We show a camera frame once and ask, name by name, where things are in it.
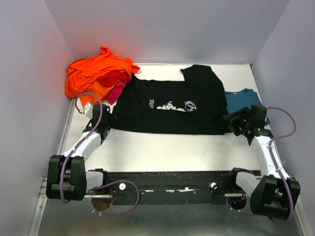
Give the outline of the magenta t shirt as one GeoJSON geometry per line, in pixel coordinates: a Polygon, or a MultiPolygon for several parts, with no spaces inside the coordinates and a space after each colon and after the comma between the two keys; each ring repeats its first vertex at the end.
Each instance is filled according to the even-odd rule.
{"type": "Polygon", "coordinates": [[[106,96],[106,100],[110,105],[113,105],[117,101],[117,99],[122,94],[125,86],[126,86],[125,82],[118,81],[114,85],[114,87],[109,91],[108,95],[106,96]]]}

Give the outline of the orange t shirt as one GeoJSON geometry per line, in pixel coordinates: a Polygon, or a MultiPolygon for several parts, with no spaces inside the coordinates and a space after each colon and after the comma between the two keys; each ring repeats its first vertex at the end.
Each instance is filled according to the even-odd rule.
{"type": "Polygon", "coordinates": [[[111,87],[103,87],[96,80],[113,70],[125,70],[132,75],[138,73],[140,67],[132,59],[121,58],[103,45],[99,55],[76,60],[67,67],[64,92],[69,98],[79,97],[82,106],[87,102],[93,105],[99,100],[103,102],[117,82],[111,87]]]}

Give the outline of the folded blue t shirt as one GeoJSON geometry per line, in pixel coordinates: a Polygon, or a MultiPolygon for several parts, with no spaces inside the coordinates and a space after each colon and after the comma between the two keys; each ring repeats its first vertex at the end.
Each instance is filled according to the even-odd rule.
{"type": "Polygon", "coordinates": [[[245,88],[238,92],[224,92],[227,101],[227,112],[232,114],[244,107],[251,108],[252,105],[260,105],[262,103],[253,89],[245,88]]]}

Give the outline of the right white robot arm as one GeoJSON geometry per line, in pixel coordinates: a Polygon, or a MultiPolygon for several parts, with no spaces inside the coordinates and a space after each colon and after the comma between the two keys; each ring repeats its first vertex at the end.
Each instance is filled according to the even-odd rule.
{"type": "Polygon", "coordinates": [[[258,179],[247,170],[235,168],[236,175],[227,179],[226,186],[233,193],[241,189],[245,192],[252,214],[285,224],[293,217],[301,187],[285,171],[275,145],[277,138],[265,128],[268,110],[270,107],[252,105],[224,115],[234,135],[247,138],[261,173],[258,179]]]}

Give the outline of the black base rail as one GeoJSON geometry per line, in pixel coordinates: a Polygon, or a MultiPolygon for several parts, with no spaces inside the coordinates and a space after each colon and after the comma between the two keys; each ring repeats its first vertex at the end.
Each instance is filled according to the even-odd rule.
{"type": "Polygon", "coordinates": [[[242,209],[249,198],[235,183],[234,171],[107,172],[112,186],[90,190],[93,200],[112,200],[115,205],[224,205],[242,209]]]}

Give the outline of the black printed t shirt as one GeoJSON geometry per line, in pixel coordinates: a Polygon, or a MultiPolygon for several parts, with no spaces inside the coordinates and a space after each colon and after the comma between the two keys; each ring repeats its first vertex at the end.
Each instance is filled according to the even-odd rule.
{"type": "Polygon", "coordinates": [[[133,76],[114,106],[112,128],[157,134],[228,133],[224,86],[212,68],[194,64],[181,73],[182,81],[133,76]]]}

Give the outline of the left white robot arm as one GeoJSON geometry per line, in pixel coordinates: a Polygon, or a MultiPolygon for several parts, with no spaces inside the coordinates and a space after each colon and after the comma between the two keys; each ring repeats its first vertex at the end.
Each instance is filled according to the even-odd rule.
{"type": "Polygon", "coordinates": [[[103,169],[87,171],[85,164],[106,140],[115,116],[105,104],[96,104],[90,111],[92,116],[79,141],[63,154],[53,155],[49,159],[46,185],[49,199],[68,203],[82,200],[90,190],[104,194],[109,189],[106,172],[103,169]]]}

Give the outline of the red t shirt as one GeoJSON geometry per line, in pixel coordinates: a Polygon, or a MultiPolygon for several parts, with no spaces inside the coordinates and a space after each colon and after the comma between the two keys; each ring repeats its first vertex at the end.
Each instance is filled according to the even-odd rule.
{"type": "Polygon", "coordinates": [[[118,81],[127,83],[130,80],[131,74],[125,70],[113,70],[101,75],[96,81],[99,82],[103,87],[111,87],[118,81]]]}

